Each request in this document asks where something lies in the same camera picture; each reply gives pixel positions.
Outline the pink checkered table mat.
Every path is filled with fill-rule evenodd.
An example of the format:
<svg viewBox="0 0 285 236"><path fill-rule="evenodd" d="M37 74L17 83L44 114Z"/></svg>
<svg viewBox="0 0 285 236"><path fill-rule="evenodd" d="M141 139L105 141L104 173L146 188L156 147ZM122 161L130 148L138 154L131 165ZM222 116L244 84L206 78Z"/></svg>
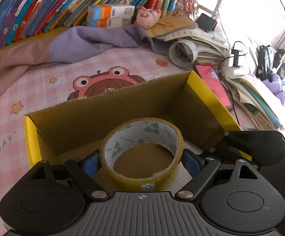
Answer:
<svg viewBox="0 0 285 236"><path fill-rule="evenodd" d="M132 49L113 48L72 65L29 70L0 96L0 200L30 168L24 115L66 101L74 90L76 77L91 76L114 66L124 67L144 80L180 72L168 57L152 52L147 45ZM5 231L0 218L0 235Z"/></svg>

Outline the stack of papers and books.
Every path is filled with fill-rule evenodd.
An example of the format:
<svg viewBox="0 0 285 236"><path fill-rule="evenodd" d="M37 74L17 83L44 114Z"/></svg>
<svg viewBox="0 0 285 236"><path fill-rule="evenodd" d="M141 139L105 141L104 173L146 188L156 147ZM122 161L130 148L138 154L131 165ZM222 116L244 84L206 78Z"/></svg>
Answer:
<svg viewBox="0 0 285 236"><path fill-rule="evenodd" d="M245 110L257 129L284 131L285 110L274 92L279 82L257 78L247 65L230 65L236 56L229 52L223 39L195 25L175 29L173 25L156 24L146 32L150 37L161 38L166 42L174 43L183 39L192 41L198 49L198 65L214 67L223 86L229 88L234 101Z"/></svg>

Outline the clear tape roll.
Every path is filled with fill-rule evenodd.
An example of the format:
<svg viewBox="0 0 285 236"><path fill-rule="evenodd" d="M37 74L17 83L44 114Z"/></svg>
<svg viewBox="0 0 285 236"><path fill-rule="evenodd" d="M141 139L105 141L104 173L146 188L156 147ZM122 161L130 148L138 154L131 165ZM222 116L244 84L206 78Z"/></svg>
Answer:
<svg viewBox="0 0 285 236"><path fill-rule="evenodd" d="M198 58L198 49L190 40L179 40L169 47L169 58L179 68L192 67Z"/></svg>

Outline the pink pig plush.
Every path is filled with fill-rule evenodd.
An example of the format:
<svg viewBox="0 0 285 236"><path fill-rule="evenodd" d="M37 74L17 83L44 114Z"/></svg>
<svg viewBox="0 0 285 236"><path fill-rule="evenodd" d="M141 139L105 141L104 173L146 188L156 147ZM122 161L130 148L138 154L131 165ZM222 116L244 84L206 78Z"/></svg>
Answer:
<svg viewBox="0 0 285 236"><path fill-rule="evenodd" d="M143 27L143 29L149 29L158 23L161 13L159 9L146 9L144 6L141 6L138 8L135 24Z"/></svg>

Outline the small black display device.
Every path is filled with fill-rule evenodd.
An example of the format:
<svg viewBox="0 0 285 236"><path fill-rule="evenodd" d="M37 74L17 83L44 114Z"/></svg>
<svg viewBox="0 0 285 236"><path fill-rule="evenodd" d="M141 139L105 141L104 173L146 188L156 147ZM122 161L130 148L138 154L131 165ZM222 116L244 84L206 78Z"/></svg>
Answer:
<svg viewBox="0 0 285 236"><path fill-rule="evenodd" d="M214 31L217 21L208 15L201 13L201 15L197 18L196 23L198 27L201 28L205 32Z"/></svg>

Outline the yellow cardboard box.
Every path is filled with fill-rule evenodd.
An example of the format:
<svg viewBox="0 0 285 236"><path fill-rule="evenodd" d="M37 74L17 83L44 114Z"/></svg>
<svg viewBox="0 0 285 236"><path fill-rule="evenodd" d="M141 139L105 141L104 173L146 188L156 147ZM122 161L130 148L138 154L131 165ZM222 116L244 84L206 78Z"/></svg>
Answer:
<svg viewBox="0 0 285 236"><path fill-rule="evenodd" d="M240 126L193 71L156 78L109 94L66 101L25 115L29 164L62 164L99 149L116 127L139 118L162 118L202 150Z"/></svg>

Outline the orange white medicine boxes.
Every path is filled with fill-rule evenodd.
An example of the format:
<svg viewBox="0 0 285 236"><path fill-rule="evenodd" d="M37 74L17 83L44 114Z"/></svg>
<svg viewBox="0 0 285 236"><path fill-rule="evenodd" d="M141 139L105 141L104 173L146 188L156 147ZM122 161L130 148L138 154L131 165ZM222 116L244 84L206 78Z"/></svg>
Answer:
<svg viewBox="0 0 285 236"><path fill-rule="evenodd" d="M99 28L121 28L131 24L135 6L130 4L98 4L88 7L86 25Z"/></svg>

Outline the yellow tape roll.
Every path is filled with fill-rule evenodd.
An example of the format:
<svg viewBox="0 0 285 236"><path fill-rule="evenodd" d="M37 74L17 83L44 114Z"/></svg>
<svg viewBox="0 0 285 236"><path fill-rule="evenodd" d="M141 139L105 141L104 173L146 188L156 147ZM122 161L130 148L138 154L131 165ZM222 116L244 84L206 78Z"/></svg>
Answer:
<svg viewBox="0 0 285 236"><path fill-rule="evenodd" d="M158 118L134 119L106 136L100 161L114 191L162 191L183 149L177 126Z"/></svg>

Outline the pink purple cloth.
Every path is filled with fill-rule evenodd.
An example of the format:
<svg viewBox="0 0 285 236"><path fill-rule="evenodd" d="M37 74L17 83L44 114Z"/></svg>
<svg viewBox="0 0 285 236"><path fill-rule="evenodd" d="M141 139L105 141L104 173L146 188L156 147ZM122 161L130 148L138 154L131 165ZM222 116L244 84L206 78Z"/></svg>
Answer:
<svg viewBox="0 0 285 236"><path fill-rule="evenodd" d="M12 44L0 51L0 95L31 67L53 63L77 63L113 47L139 47L144 41L150 43L153 52L168 54L168 43L152 39L138 25L124 28L76 26L56 36L39 37Z"/></svg>

